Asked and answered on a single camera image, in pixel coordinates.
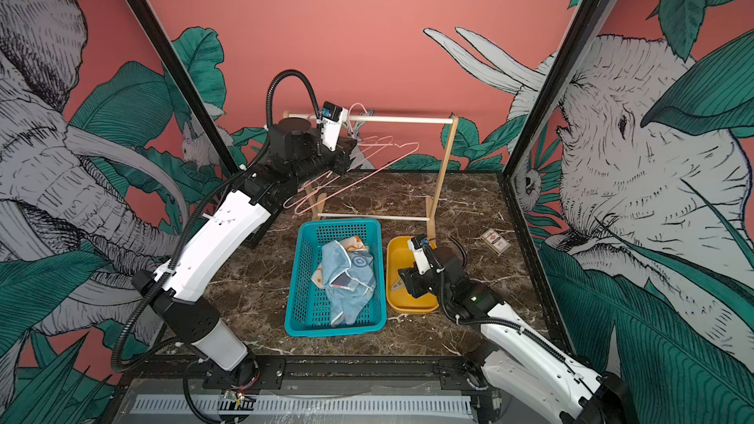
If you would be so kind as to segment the pink wire hanger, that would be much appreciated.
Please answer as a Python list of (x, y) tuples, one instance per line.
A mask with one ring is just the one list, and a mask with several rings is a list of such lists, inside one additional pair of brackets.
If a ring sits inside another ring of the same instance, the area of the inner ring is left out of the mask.
[[(386, 135), (386, 137), (366, 137), (365, 139), (359, 139), (357, 146), (351, 152), (353, 158), (351, 159), (351, 166), (349, 171), (361, 169), (367, 171), (376, 171), (371, 159), (393, 144), (394, 137)], [(306, 211), (306, 205), (310, 211), (314, 211), (317, 214), (322, 208), (324, 208), (324, 202), (327, 199), (325, 189), (339, 180), (340, 176), (332, 171), (318, 176), (313, 181), (308, 182), (302, 188), (304, 192), (301, 196), (291, 197), (284, 203), (285, 208), (294, 208), (296, 215), (304, 213)]]

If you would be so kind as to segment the white orange lion towel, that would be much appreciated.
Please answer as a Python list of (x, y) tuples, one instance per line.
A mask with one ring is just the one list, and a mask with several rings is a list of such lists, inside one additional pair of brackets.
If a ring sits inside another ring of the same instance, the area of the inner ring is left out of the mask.
[(321, 290), (332, 287), (353, 291), (357, 284), (376, 285), (374, 257), (358, 236), (330, 241), (321, 249), (321, 261), (311, 280)]

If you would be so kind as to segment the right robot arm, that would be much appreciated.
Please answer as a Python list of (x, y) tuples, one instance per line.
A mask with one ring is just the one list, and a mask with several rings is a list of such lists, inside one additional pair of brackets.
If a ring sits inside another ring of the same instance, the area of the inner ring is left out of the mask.
[(471, 361), (471, 385), (506, 392), (550, 423), (638, 422), (628, 385), (567, 355), (491, 288), (472, 280), (462, 245), (432, 247), (413, 237), (406, 246), (414, 257), (412, 267), (399, 272), (406, 291), (414, 298), (433, 294), (452, 323), (478, 328), (492, 347)]

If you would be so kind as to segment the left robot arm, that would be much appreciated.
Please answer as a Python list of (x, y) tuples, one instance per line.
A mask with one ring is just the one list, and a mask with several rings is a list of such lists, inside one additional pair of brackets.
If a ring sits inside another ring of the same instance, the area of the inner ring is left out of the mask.
[[(313, 121), (287, 117), (273, 120), (277, 86), (300, 80), (314, 110)], [(244, 241), (259, 243), (284, 209), (307, 184), (328, 173), (342, 176), (351, 166), (355, 139), (343, 137), (342, 108), (320, 105), (310, 81), (298, 70), (284, 70), (271, 82), (265, 100), (267, 137), (249, 167), (208, 194), (186, 221), (169, 260), (133, 276), (143, 297), (123, 327), (111, 368), (126, 373), (165, 347), (181, 343), (209, 362), (210, 376), (227, 388), (243, 389), (258, 375), (254, 355), (222, 320), (204, 292), (219, 269)], [(135, 322), (151, 309), (174, 332), (136, 359), (123, 350)]]

